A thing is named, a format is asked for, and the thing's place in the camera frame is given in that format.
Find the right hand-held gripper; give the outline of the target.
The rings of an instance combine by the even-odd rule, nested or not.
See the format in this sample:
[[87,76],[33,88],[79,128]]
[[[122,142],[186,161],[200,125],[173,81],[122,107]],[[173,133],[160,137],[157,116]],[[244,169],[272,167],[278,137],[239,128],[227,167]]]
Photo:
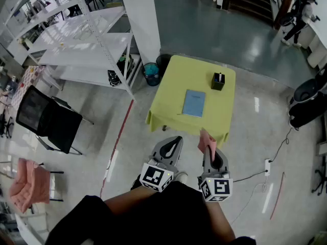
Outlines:
[[203,153],[204,173],[198,176],[198,186],[205,202],[222,202],[231,197],[233,179],[228,171],[228,160],[222,151],[216,148],[215,153],[207,146]]

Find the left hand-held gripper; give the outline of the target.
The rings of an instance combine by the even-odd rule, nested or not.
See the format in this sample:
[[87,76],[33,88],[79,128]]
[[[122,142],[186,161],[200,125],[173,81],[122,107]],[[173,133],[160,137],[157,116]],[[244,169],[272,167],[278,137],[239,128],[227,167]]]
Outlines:
[[178,173],[176,167],[183,146],[183,138],[174,136],[156,144],[152,158],[144,163],[140,183],[149,189],[163,192]]

